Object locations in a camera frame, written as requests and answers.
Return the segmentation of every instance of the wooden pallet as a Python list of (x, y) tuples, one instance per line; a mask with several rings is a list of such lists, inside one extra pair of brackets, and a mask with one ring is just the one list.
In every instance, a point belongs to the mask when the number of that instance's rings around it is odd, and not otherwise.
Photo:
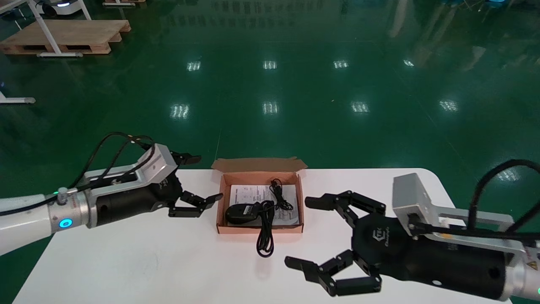
[[(120, 42), (120, 32), (129, 32), (127, 20), (45, 20), (62, 52), (108, 54), (109, 42)], [(0, 51), (8, 55), (54, 52), (37, 22), (0, 42)]]

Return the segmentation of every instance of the warning label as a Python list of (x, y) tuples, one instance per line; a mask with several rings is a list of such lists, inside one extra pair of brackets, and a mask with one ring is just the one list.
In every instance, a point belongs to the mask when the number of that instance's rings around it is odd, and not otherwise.
[(538, 264), (536, 263), (536, 261), (528, 262), (527, 265), (532, 269), (538, 271)]

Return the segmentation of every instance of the box lid flap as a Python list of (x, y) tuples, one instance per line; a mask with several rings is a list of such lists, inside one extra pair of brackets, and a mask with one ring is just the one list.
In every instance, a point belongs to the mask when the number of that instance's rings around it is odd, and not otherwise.
[(223, 173), (270, 171), (270, 172), (296, 172), (306, 169), (307, 165), (296, 156), (291, 158), (218, 158), (212, 164), (212, 169)]

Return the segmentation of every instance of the silver bracket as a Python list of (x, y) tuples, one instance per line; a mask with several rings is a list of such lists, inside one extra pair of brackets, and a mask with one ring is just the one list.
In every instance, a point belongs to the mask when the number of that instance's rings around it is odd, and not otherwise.
[[(89, 189), (87, 192), (88, 206), (90, 208), (90, 220), (88, 221), (88, 228), (93, 228), (97, 225), (97, 210), (96, 210), (96, 201), (97, 198), (103, 195), (110, 195), (113, 193), (124, 192), (131, 189), (137, 189), (146, 187), (149, 184), (159, 183), (164, 180), (169, 174), (173, 173), (178, 165), (171, 156), (171, 152), (162, 144), (155, 144), (155, 152), (150, 161), (148, 161), (144, 166), (134, 172), (137, 180), (132, 182), (117, 183), (110, 186)], [(145, 152), (135, 164), (128, 166), (114, 167), (109, 173), (105, 176), (114, 177), (120, 176), (121, 174), (131, 170), (142, 161), (144, 161), (150, 154), (151, 149)], [(105, 169), (88, 171), (84, 174), (83, 183), (89, 183), (92, 180), (95, 180), (100, 176)]]
[[(469, 215), (468, 210), (433, 205), (416, 173), (394, 178), (392, 209), (401, 226), (409, 235), (411, 233), (408, 223), (411, 214), (418, 215), (421, 222), (435, 227), (444, 227), (440, 223), (441, 217), (466, 220)], [(514, 219), (510, 215), (490, 212), (478, 212), (477, 221), (478, 223), (495, 224), (498, 226), (499, 231), (505, 231), (514, 223)], [(512, 253), (514, 258), (509, 262), (508, 266), (510, 267), (515, 266), (521, 256), (525, 254), (523, 244), (515, 240), (487, 239), (441, 233), (426, 234), (425, 237), (433, 241)]]

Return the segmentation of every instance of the instruction manual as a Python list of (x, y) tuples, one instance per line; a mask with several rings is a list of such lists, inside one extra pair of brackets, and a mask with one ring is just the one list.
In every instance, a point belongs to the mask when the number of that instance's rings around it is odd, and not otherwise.
[[(283, 210), (279, 208), (275, 211), (273, 226), (290, 226), (300, 223), (298, 217), (298, 201), (296, 200), (296, 186), (293, 184), (283, 185), (283, 198), (293, 206), (293, 210)], [(253, 204), (256, 202), (262, 203), (263, 201), (274, 201), (276, 199), (274, 194), (270, 191), (268, 185), (231, 185), (231, 200), (230, 205), (234, 204)], [(231, 226), (260, 226), (261, 217), (257, 217), (255, 221)]]

